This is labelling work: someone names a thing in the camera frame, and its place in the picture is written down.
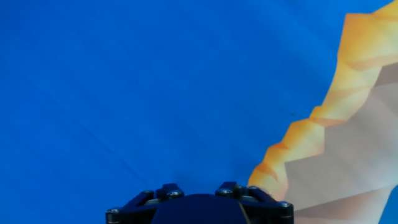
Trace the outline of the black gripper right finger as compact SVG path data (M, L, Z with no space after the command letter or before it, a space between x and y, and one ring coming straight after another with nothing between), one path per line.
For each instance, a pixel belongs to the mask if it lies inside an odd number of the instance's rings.
M237 202L239 209L233 214L244 215L248 223L294 224L294 206L290 202L277 201L254 185L224 182L215 195Z

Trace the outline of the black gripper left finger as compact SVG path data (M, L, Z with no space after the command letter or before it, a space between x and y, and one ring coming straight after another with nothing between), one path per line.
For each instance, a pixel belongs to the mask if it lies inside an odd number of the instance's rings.
M108 209L105 212L105 223L151 223L162 203L184 196L185 193L177 184L164 184L157 190L144 190L124 206Z

